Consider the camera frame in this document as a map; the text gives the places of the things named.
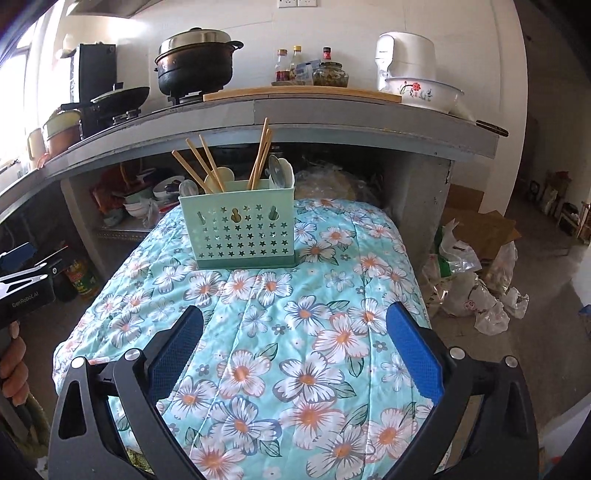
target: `turquoise fabric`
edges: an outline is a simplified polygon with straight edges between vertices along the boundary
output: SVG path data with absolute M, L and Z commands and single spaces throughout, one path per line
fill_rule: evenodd
M 54 354 L 118 359 L 168 329 L 189 305 L 203 337 L 157 408 L 210 480 L 382 478 L 432 404 L 386 333 L 402 301 L 429 326 L 404 245 L 380 210 L 344 200 L 295 204 L 291 269 L 201 271 L 180 208 L 123 263 Z M 121 405 L 124 444 L 140 452 Z

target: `silver screw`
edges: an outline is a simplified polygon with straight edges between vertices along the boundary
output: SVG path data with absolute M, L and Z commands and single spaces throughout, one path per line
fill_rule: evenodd
M 519 365 L 519 362 L 517 361 L 517 359 L 511 355 L 505 357 L 505 363 L 507 364 L 508 367 L 511 367 L 511 368 L 515 368 L 515 367 L 517 367 L 517 365 Z
M 461 348 L 459 348 L 458 346 L 450 348 L 449 354 L 455 360 L 462 360 L 466 356 L 466 352 L 464 350 L 462 350 Z
M 139 357 L 139 350 L 137 348 L 132 348 L 131 350 L 127 350 L 125 352 L 125 359 L 129 360 L 130 362 L 136 360 Z
M 70 365 L 72 366 L 72 368 L 80 368 L 82 365 L 84 365 L 84 357 L 77 356 L 74 360 L 72 360 L 72 363 Z

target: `finger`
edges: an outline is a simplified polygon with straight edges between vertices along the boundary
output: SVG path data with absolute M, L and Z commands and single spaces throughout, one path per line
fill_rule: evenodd
M 18 326 L 18 322 L 12 322 L 9 326 L 10 328 L 10 336 L 15 339 L 16 337 L 18 337 L 18 334 L 20 332 L 20 328 Z
M 13 396 L 12 396 L 12 403 L 15 407 L 18 407 L 19 405 L 23 405 L 26 401 L 27 401 L 27 397 L 29 396 L 29 384 L 28 382 L 26 382 L 21 389 L 16 392 Z
M 17 393 L 29 378 L 29 369 L 24 363 L 19 363 L 12 375 L 2 385 L 2 393 L 6 398 L 11 398 Z
M 26 350 L 27 346 L 22 338 L 18 337 L 12 341 L 0 360 L 0 378 L 10 377 L 12 371 L 22 362 Z

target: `cutting board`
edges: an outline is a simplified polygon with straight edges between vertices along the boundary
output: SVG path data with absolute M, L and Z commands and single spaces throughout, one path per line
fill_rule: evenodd
M 243 88 L 238 90 L 222 90 L 221 92 L 208 93 L 203 95 L 204 102 L 211 102 L 212 100 L 222 100 L 229 98 L 240 98 L 254 95 L 339 95 L 350 96 L 356 98 L 366 98 L 373 100 L 384 100 L 386 102 L 402 103 L 400 95 L 392 93 L 376 92 L 373 90 L 357 90 L 354 88 L 342 87 L 320 87 L 307 85 L 294 85 L 285 87 L 256 87 Z

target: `green plastic basket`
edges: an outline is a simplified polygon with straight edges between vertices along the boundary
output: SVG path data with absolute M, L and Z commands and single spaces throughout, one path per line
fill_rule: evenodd
M 227 181 L 226 193 L 181 197 L 199 268 L 280 268 L 297 264 L 294 189 L 260 180 Z

